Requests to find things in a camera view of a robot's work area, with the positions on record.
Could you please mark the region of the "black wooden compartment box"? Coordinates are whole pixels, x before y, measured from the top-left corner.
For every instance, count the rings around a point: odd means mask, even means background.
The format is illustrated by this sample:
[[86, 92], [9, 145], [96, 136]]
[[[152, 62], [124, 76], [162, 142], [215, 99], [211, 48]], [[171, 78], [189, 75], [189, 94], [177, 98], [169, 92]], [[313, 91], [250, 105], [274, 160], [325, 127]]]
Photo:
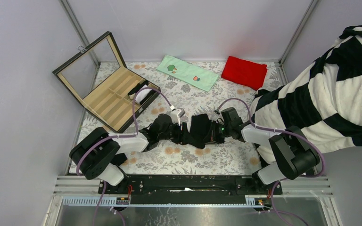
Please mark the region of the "black wooden compartment box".
[[[126, 66], [111, 32], [107, 31], [90, 45], [55, 69], [60, 80], [77, 102], [113, 132], [124, 132], [158, 97], [160, 87]], [[146, 101], [139, 105], [128, 97], [137, 83], [148, 81], [141, 88], [151, 89]]]

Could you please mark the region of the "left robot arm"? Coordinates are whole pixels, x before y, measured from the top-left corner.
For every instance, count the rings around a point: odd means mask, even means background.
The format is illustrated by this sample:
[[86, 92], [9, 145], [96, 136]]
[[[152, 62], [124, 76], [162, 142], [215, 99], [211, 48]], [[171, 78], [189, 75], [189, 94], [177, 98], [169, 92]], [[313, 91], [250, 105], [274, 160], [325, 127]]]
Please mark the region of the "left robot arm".
[[138, 134], [111, 136], [103, 127], [98, 127], [70, 151], [69, 157], [76, 164], [77, 175], [82, 175], [87, 180], [98, 178], [120, 194], [127, 189], [126, 175], [120, 169], [120, 165], [127, 159], [127, 153], [151, 151], [161, 140], [182, 144], [187, 136], [188, 127], [185, 122], [160, 114], [148, 127], [139, 130]]

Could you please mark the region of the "black underwear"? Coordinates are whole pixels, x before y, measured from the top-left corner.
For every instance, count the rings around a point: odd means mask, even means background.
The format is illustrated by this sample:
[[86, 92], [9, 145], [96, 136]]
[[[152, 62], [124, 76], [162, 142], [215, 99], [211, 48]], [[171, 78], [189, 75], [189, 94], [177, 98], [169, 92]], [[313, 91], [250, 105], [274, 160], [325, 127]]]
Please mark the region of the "black underwear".
[[203, 149], [208, 144], [217, 144], [218, 141], [217, 122], [209, 119], [208, 115], [200, 114], [191, 117], [189, 131], [183, 139], [184, 145], [192, 145]]

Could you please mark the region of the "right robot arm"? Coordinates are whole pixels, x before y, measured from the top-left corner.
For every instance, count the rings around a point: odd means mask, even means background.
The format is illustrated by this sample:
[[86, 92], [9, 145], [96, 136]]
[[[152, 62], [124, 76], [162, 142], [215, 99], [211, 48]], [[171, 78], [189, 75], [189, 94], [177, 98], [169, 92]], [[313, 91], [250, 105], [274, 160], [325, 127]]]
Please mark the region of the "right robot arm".
[[214, 142], [222, 143], [226, 137], [232, 137], [241, 142], [267, 147], [273, 154], [274, 163], [252, 174], [251, 187], [258, 194], [265, 193], [271, 183], [284, 178], [293, 180], [320, 163], [320, 156], [296, 126], [280, 132], [259, 129], [249, 122], [243, 122], [233, 107], [217, 113], [222, 119], [214, 123]]

